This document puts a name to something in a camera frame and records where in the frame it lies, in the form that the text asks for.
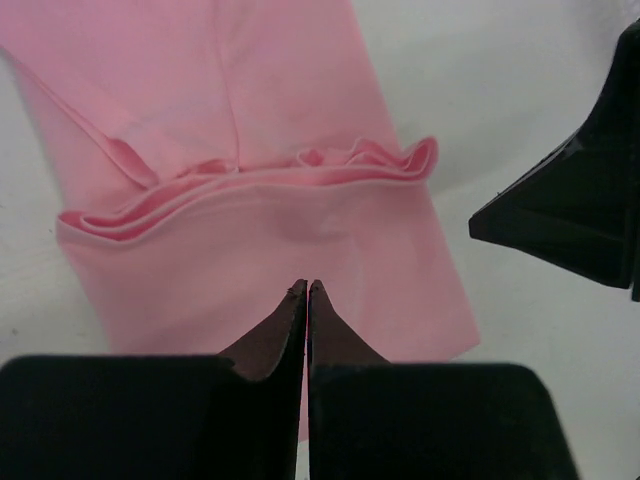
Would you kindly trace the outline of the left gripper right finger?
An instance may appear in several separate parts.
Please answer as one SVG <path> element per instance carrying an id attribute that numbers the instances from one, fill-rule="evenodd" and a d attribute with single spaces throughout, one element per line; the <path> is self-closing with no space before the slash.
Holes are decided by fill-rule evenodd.
<path id="1" fill-rule="evenodd" d="M 308 300 L 309 463 L 314 479 L 575 479 L 552 398 L 508 363 L 395 364 Z"/>

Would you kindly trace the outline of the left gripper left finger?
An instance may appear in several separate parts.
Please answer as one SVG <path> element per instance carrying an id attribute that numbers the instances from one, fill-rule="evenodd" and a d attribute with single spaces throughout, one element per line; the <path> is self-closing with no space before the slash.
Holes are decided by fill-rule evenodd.
<path id="1" fill-rule="evenodd" d="M 291 479 L 307 284 L 216 355 L 31 355 L 1 369 L 5 479 Z"/>

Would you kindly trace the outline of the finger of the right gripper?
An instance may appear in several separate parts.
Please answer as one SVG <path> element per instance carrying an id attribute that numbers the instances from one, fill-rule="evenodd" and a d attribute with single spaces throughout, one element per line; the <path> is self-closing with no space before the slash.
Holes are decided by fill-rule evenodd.
<path id="1" fill-rule="evenodd" d="M 619 36 L 588 118 L 474 213 L 469 235 L 639 299 L 639 24 Z"/>

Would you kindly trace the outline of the pink t shirt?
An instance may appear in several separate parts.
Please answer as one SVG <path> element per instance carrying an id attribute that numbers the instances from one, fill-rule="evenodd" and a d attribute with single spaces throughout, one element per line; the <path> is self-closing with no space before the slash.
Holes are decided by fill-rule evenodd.
<path id="1" fill-rule="evenodd" d="M 217 353 L 319 280 L 397 362 L 478 343 L 347 1 L 5 1 L 1 49 L 119 353 Z"/>

